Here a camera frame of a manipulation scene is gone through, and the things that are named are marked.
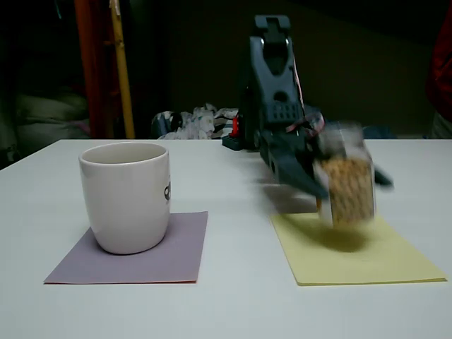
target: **yellow coaster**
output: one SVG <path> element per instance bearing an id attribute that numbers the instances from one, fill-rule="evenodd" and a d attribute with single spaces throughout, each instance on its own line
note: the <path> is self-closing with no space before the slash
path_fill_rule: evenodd
<path id="1" fill-rule="evenodd" d="M 447 281 L 381 217 L 354 232 L 325 228 L 317 213 L 274 215 L 271 220 L 298 285 Z"/>

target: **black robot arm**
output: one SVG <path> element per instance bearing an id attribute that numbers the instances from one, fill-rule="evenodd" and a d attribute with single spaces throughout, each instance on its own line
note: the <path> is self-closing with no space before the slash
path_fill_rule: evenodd
<path id="1" fill-rule="evenodd" d="M 239 86 L 239 130 L 222 143 L 233 150 L 258 150 L 280 184 L 325 198 L 328 192 L 314 180 L 318 148 L 304 111 L 289 30 L 287 16 L 255 17 Z M 376 182 L 392 184 L 378 171 Z"/>

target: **white mug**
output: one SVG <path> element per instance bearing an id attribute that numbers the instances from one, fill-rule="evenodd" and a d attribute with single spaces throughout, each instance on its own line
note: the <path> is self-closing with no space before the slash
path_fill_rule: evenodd
<path id="1" fill-rule="evenodd" d="M 79 157 L 83 195 L 99 245 L 133 254 L 157 245 L 170 218 L 170 156 L 160 145 L 102 145 Z"/>

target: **white table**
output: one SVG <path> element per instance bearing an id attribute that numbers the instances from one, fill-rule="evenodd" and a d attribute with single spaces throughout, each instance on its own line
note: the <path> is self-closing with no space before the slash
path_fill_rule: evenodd
<path id="1" fill-rule="evenodd" d="M 0 338 L 452 338 L 449 282 L 297 287 L 268 215 L 311 199 L 217 141 L 159 142 L 172 211 L 209 211 L 196 284 L 43 285 L 88 228 L 78 154 L 107 142 L 59 141 L 0 172 Z M 395 181 L 380 214 L 452 276 L 452 141 L 367 145 Z"/>

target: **purple paper square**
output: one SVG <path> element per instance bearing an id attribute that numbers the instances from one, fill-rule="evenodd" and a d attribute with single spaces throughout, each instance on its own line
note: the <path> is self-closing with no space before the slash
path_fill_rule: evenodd
<path id="1" fill-rule="evenodd" d="M 152 249 L 131 255 L 107 253 L 88 229 L 44 283 L 195 283 L 207 217 L 207 212 L 171 214 L 163 240 Z"/>

